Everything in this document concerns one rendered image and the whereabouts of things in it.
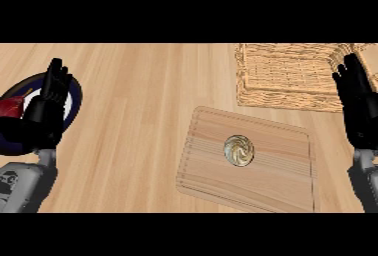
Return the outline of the swirled frosting cupcake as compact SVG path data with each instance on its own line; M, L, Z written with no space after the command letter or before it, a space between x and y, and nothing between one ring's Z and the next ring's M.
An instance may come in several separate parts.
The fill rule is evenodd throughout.
M253 159L253 144L246 136L231 135L224 141L224 157L231 165L244 167Z

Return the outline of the wooden cutting board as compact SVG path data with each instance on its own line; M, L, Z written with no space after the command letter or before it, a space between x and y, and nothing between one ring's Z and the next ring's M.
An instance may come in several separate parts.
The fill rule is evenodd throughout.
M233 165L225 140L244 136L250 162ZM309 132L287 124L196 107L175 176L176 190L246 212L320 210L314 142Z

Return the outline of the red apple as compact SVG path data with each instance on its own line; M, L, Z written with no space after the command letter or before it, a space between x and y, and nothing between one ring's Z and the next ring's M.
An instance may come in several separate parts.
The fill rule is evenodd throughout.
M23 97L13 96L0 100L0 117L20 118L23 114Z

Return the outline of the wicker basket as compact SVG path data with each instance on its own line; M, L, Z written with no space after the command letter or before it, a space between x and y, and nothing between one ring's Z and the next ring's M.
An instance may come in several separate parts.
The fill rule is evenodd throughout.
M349 53L378 90L378 43L236 43L237 105L339 113L332 73Z

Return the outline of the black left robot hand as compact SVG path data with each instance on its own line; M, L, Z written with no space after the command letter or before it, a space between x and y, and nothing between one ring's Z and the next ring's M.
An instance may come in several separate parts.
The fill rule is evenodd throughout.
M21 149L54 149L63 134L64 101L72 74L52 58L44 72L39 94L29 101L20 118L0 117L0 134L8 142L18 142Z

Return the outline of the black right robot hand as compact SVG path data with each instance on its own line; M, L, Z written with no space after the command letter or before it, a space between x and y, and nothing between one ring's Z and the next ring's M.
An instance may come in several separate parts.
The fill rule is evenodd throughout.
M332 79L342 104L343 126L349 144L355 149L378 150L378 93L354 53L343 56Z

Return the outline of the dark blue plate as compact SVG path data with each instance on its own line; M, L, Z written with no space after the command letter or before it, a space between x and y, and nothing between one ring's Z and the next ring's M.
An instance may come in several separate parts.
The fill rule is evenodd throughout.
M29 101L35 95L39 94L42 86L44 74L38 73L20 82L0 96L0 100L8 99L16 96L23 97L23 107L27 107ZM70 80L67 97L64 101L64 115L63 115L63 129L67 129L76 117L82 102L82 90L76 79ZM8 142L0 134L0 155L18 156L29 153L29 150L21 149L18 142Z

